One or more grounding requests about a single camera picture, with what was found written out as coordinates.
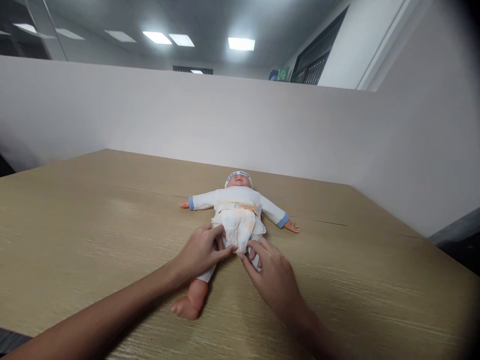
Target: doll head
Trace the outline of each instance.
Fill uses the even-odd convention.
[[[243,171],[234,171],[226,179],[225,189],[233,186],[245,186],[247,188],[252,188],[252,179],[250,175]]]

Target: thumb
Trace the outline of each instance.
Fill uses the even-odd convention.
[[[223,250],[215,251],[214,252],[215,260],[217,262],[219,262],[221,260],[224,260],[224,259],[228,258],[237,249],[238,249],[238,247],[236,247],[234,245],[230,245],[227,248],[224,248]]]
[[[252,283],[256,282],[260,278],[260,273],[250,262],[249,257],[245,256],[245,254],[240,254],[240,253],[237,253],[237,255],[240,258],[240,261],[243,264],[243,267],[245,268],[246,273],[250,277],[251,282]]]

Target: finger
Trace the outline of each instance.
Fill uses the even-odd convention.
[[[225,249],[224,241],[222,240],[222,235],[215,236],[215,243],[216,243],[217,250]]]
[[[267,239],[264,238],[264,237],[261,237],[261,238],[258,240],[258,242],[259,242],[265,249],[267,249],[267,251],[271,251],[271,250],[274,248],[274,246],[273,246],[271,243],[269,243],[269,242],[267,241]]]
[[[225,228],[223,225],[218,225],[208,231],[208,235],[213,238],[215,238],[218,235],[221,235],[225,231]]]
[[[212,228],[212,223],[211,222],[207,222],[205,225],[202,225],[199,227],[199,229],[202,229],[202,230],[210,230]]]
[[[250,248],[250,255],[248,256],[248,258],[250,259],[250,261],[253,261],[255,259],[255,255],[257,255],[257,253],[255,252],[255,250],[253,248]]]
[[[264,257],[268,254],[268,251],[266,248],[264,248],[260,243],[259,241],[255,241],[255,240],[248,240],[248,242],[246,243],[249,247],[251,247],[251,250],[252,251],[255,251],[258,256],[260,257]]]
[[[228,258],[233,252],[236,252],[239,248],[234,245],[227,246],[223,250],[215,251],[213,253],[213,258],[215,260],[215,264],[223,259]]]
[[[243,264],[243,267],[245,268],[246,273],[250,277],[253,285],[258,283],[258,281],[261,278],[261,275],[257,271],[257,269],[253,266],[253,264],[250,262],[249,258],[247,256],[244,256],[244,254],[240,254],[240,253],[238,253],[237,255],[240,258],[241,263]]]

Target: white long-sleeve shirt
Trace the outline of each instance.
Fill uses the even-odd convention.
[[[231,186],[195,195],[188,198],[188,203],[190,210],[214,208],[215,216],[222,210],[234,209],[238,205],[247,205],[249,209],[249,206],[251,206],[251,209],[259,218],[261,213],[264,212],[265,216],[279,228],[283,228],[290,218],[285,211],[265,196],[247,186]]]

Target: doll foot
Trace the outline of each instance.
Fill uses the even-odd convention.
[[[196,320],[199,317],[199,311],[186,296],[175,301],[171,307],[172,313],[187,320]]]

